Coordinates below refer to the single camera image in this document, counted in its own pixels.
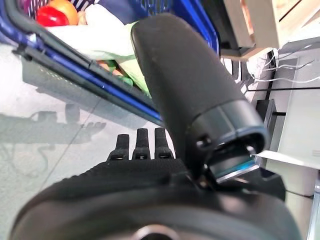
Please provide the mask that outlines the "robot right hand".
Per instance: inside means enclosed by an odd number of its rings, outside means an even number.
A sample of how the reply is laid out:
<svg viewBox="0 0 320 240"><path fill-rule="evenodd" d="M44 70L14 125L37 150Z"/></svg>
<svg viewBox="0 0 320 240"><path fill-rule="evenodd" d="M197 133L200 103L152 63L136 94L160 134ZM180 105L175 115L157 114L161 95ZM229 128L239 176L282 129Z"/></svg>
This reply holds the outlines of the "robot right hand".
<svg viewBox="0 0 320 240"><path fill-rule="evenodd" d="M140 20L131 41L171 152L110 159L41 191L11 240L299 240L280 175L254 156L269 132L219 56L179 17Z"/></svg>

